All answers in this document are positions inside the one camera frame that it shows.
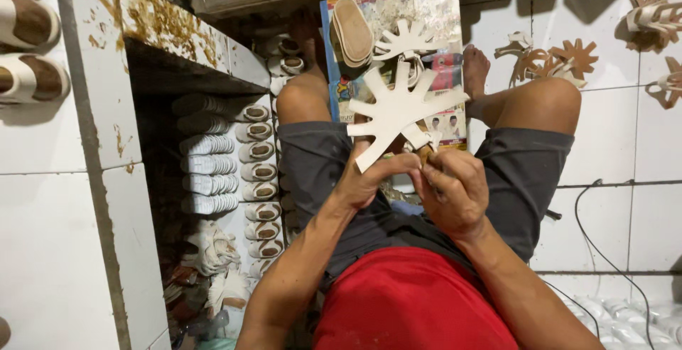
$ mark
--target red shirt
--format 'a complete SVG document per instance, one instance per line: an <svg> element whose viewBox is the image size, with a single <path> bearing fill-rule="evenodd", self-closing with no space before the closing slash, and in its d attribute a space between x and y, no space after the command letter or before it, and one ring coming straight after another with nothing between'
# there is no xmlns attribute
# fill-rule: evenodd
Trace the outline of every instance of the red shirt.
<svg viewBox="0 0 682 350"><path fill-rule="evenodd" d="M327 293L314 348L517 350L512 333L465 276L461 265L430 250L375 250Z"/></svg>

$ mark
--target leg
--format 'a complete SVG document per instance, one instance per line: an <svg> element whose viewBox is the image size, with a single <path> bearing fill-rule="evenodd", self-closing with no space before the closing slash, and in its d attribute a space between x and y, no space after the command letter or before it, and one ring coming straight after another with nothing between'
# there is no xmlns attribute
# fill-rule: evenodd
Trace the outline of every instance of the leg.
<svg viewBox="0 0 682 350"><path fill-rule="evenodd" d="M485 95L488 67L480 50L465 50L465 90L472 97L466 111L491 128L476 153L490 189L486 215L528 262L573 144L580 92L561 78L544 78Z"/></svg>

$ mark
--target bare foot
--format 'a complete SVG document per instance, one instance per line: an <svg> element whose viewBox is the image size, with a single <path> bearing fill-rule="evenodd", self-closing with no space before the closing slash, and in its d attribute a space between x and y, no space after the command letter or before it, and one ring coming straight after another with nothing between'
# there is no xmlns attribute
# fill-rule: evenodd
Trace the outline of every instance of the bare foot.
<svg viewBox="0 0 682 350"><path fill-rule="evenodd" d="M490 70L490 61L483 52L473 45L465 49L465 93L476 100L486 94L486 77Z"/></svg>

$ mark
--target hand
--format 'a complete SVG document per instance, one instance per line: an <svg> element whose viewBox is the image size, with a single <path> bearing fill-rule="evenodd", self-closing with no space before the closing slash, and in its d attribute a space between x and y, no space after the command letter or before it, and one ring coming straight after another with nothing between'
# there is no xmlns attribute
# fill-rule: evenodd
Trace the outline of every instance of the hand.
<svg viewBox="0 0 682 350"><path fill-rule="evenodd" d="M457 149L441 150L432 154L429 161L432 164L425 164L422 172L410 172L424 210L453 241L474 240L483 231L488 208L483 162Z"/></svg>
<svg viewBox="0 0 682 350"><path fill-rule="evenodd" d="M418 155L413 153L398 154L388 159L379 159L364 173L360 172L355 164L355 158L370 146L366 137L355 137L353 151L348 159L346 169L341 175L332 195L340 200L342 206L351 207L355 210L370 205L377 195L379 184L390 175L409 173L418 175L422 163Z"/></svg>

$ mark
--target shoe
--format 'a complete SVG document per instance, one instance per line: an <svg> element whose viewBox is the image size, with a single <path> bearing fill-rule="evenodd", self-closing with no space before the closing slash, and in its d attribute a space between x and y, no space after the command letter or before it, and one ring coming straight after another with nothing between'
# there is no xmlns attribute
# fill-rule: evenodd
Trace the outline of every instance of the shoe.
<svg viewBox="0 0 682 350"><path fill-rule="evenodd" d="M355 0L338 0L331 17L346 65L360 67L369 64L374 35Z"/></svg>
<svg viewBox="0 0 682 350"><path fill-rule="evenodd" d="M263 141L272 136L272 126L265 122L256 122L254 124L239 124L234 129L234 134L237 140L242 143L250 143L253 141Z"/></svg>
<svg viewBox="0 0 682 350"><path fill-rule="evenodd" d="M254 163L270 158L275 153L275 145L267 141L248 143L239 148L239 160L243 163Z"/></svg>
<svg viewBox="0 0 682 350"><path fill-rule="evenodd" d="M234 118L241 122L261 122L270 118L270 110L263 105L249 104Z"/></svg>
<svg viewBox="0 0 682 350"><path fill-rule="evenodd" d="M270 181L277 176L277 166L261 163L244 164L240 173L245 181Z"/></svg>
<svg viewBox="0 0 682 350"><path fill-rule="evenodd" d="M36 0L0 0L0 43L20 49L51 44L59 35L59 17Z"/></svg>
<svg viewBox="0 0 682 350"><path fill-rule="evenodd" d="M52 59L29 53L0 57L0 106L53 101L70 90L69 75Z"/></svg>
<svg viewBox="0 0 682 350"><path fill-rule="evenodd" d="M222 193L234 193L239 187L239 179L234 174L188 174L182 179L182 187L188 192L214 196Z"/></svg>
<svg viewBox="0 0 682 350"><path fill-rule="evenodd" d="M300 75L303 67L305 67L303 59L293 56L285 58L276 56L267 60L267 68L275 77Z"/></svg>
<svg viewBox="0 0 682 350"><path fill-rule="evenodd" d="M213 214L230 212L237 208L239 199L231 193L216 196L204 196L192 193L185 197L180 207L186 214Z"/></svg>
<svg viewBox="0 0 682 350"><path fill-rule="evenodd" d="M227 135L197 135L180 143L183 155L232 153L234 140Z"/></svg>
<svg viewBox="0 0 682 350"><path fill-rule="evenodd" d="M280 255L285 245L279 240L256 241L249 245L249 255L253 258L274 258Z"/></svg>
<svg viewBox="0 0 682 350"><path fill-rule="evenodd" d="M271 182L250 182L242 188L244 201L268 201L277 195L277 186Z"/></svg>
<svg viewBox="0 0 682 350"><path fill-rule="evenodd" d="M282 231L278 223L261 222L250 223L244 229L244 237L249 240L272 240Z"/></svg>
<svg viewBox="0 0 682 350"><path fill-rule="evenodd" d="M282 208L276 203L249 203L244 215L251 221L274 221L282 214Z"/></svg>
<svg viewBox="0 0 682 350"><path fill-rule="evenodd" d="M227 154L190 155L180 161L185 173L230 174L237 171L237 163Z"/></svg>
<svg viewBox="0 0 682 350"><path fill-rule="evenodd" d="M177 120L177 128L186 135L196 135L199 133L217 135L219 133L226 133L227 129L230 128L230 123L219 115L199 112L179 118Z"/></svg>
<svg viewBox="0 0 682 350"><path fill-rule="evenodd" d="M272 77L270 78L270 93L277 97L280 95L280 92L282 89L284 89L286 82L291 79L290 76L282 76L282 77Z"/></svg>
<svg viewBox="0 0 682 350"><path fill-rule="evenodd" d="M253 278L256 278L257 280L261 279L273 262L275 262L274 259L256 260L256 262L253 262L249 268L249 275Z"/></svg>

